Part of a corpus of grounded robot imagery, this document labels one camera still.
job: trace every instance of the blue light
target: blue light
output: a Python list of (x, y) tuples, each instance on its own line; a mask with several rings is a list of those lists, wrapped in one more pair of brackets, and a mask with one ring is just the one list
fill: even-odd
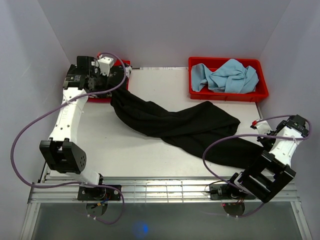
[(148, 235), (149, 227), (145, 222), (138, 221), (133, 224), (132, 232), (136, 239), (144, 239)]
[(143, 224), (143, 231), (144, 231), (145, 234), (147, 234), (148, 231), (149, 231), (148, 225), (145, 224), (145, 223)]

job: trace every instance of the glass panel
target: glass panel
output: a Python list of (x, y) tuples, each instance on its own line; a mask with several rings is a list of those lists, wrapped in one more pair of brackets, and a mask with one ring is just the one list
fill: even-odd
[[(259, 205), (245, 203), (245, 212)], [(111, 202), (102, 218), (112, 221), (120, 209), (121, 204)], [(290, 202), (269, 202), (239, 219), (204, 212), (225, 213), (221, 203), (129, 203), (119, 222), (105, 225), (86, 217), (83, 203), (42, 203), (32, 239), (302, 239)]]

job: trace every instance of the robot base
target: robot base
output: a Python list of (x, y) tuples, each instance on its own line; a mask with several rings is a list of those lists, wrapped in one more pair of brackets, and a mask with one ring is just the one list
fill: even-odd
[[(121, 191), (121, 185), (110, 185), (110, 187), (114, 187)], [(119, 201), (121, 196), (119, 192), (114, 191), (108, 188), (102, 187), (79, 187), (77, 200), (79, 201), (102, 201), (105, 196), (109, 197), (108, 201)]]

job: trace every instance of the table surface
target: table surface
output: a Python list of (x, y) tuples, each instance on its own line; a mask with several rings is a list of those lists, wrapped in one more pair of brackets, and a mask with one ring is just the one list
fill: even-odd
[[(180, 111), (201, 103), (189, 98), (188, 70), (133, 70), (131, 93), (153, 101), (168, 111)], [(254, 102), (211, 101), (241, 123), (237, 134), (257, 133), (250, 128), (259, 118)], [(104, 177), (188, 178), (211, 177), (202, 160), (159, 138), (147, 137), (125, 125), (109, 103), (87, 102), (83, 108), (77, 145), (87, 155), (87, 166)], [(256, 138), (247, 140), (254, 143)], [(220, 176), (230, 177), (238, 168), (207, 162)]]

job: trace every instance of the red tray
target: red tray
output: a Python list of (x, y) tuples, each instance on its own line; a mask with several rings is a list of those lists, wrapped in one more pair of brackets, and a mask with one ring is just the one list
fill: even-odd
[[(125, 64), (129, 64), (130, 65), (130, 61), (126, 61), (126, 60), (122, 60), (123, 63)], [(121, 63), (119, 60), (117, 60), (114, 64), (114, 66), (120, 66)], [(125, 88), (128, 90), (128, 87), (129, 87), (129, 79), (128, 81), (126, 82), (126, 86)], [(110, 103), (111, 102), (111, 97), (106, 97), (106, 98), (95, 98), (95, 97), (89, 97), (88, 98), (88, 102), (89, 103), (102, 103), (102, 104), (105, 104), (105, 103)]]
[(222, 101), (240, 101), (240, 102), (260, 102), (268, 97), (269, 92), (265, 82), (265, 77), (262, 72), (260, 62), (256, 59), (239, 59), (236, 58), (246, 68), (253, 67), (259, 78), (259, 82), (255, 86), (255, 91), (249, 93), (224, 93), (213, 92), (205, 86), (201, 91), (193, 91), (191, 86), (191, 69), (192, 66), (197, 64), (204, 64), (211, 71), (215, 71), (226, 63), (230, 58), (217, 58), (217, 57), (189, 57), (189, 93), (191, 99), (201, 100), (222, 100)]

